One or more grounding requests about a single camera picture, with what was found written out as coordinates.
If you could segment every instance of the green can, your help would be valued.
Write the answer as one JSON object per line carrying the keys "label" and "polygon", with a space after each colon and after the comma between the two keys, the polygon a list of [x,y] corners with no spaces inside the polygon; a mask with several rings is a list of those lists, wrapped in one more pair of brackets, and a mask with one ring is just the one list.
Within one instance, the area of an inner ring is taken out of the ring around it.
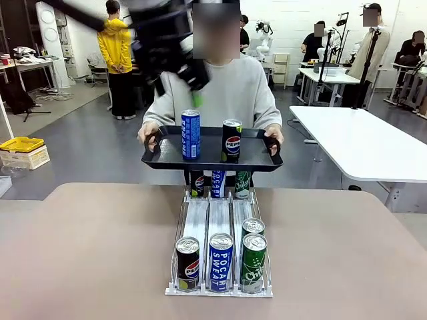
{"label": "green can", "polygon": [[251,184],[251,173],[249,171],[236,172],[235,196],[238,199],[249,197],[249,187]]}
{"label": "green can", "polygon": [[266,225],[259,219],[248,218],[242,223],[242,240],[249,233],[257,233],[258,235],[264,235]]}
{"label": "green can", "polygon": [[266,258],[267,240],[263,235],[249,233],[243,239],[240,285],[245,293],[262,290],[262,267]]}

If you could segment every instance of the black serving tray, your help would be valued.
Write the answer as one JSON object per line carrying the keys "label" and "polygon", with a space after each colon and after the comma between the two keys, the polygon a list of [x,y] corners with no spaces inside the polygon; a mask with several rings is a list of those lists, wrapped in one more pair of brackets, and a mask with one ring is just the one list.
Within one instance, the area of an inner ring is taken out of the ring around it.
{"label": "black serving tray", "polygon": [[[222,128],[202,127],[200,157],[196,160],[182,158],[182,136],[180,126],[164,126],[145,140],[142,161],[153,169],[167,170],[222,170],[272,172],[283,165],[280,144],[277,139],[265,137],[264,130],[243,129],[239,163],[221,162]],[[147,142],[155,137],[157,145],[152,153]],[[271,156],[270,147],[278,146]]]}

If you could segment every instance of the pepsi logo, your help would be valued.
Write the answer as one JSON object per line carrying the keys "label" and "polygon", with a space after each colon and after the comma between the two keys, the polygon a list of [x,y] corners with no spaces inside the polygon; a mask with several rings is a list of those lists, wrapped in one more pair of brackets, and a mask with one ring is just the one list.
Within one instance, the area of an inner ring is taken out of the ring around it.
{"label": "pepsi logo", "polygon": [[237,153],[240,150],[240,137],[231,137],[226,141],[226,149],[231,153]]}
{"label": "pepsi logo", "polygon": [[185,275],[190,279],[196,278],[199,275],[199,261],[193,262],[191,265],[185,268]]}
{"label": "pepsi logo", "polygon": [[197,180],[195,181],[195,186],[196,186],[198,189],[203,188],[203,187],[204,187],[204,184],[205,184],[205,179],[204,179],[203,177],[200,177],[199,179],[197,179]]}

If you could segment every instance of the black can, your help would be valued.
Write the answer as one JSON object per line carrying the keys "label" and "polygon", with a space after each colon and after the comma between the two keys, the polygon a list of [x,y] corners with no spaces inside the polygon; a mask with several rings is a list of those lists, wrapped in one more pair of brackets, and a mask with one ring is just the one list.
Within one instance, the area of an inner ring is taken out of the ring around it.
{"label": "black can", "polygon": [[203,171],[190,171],[189,184],[193,198],[203,197],[205,193],[205,174]]}
{"label": "black can", "polygon": [[178,258],[178,289],[196,290],[199,285],[199,241],[193,237],[179,239],[175,245]]}
{"label": "black can", "polygon": [[240,140],[242,139],[242,122],[225,120],[222,123],[222,155],[226,163],[237,163],[240,157]]}

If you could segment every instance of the yellow bin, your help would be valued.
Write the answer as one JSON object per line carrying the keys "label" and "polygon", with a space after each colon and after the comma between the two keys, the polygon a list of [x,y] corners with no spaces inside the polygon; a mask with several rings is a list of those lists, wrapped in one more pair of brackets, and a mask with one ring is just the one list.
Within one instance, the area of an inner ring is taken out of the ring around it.
{"label": "yellow bin", "polygon": [[1,150],[30,153],[45,144],[43,139],[16,137],[0,145]]}

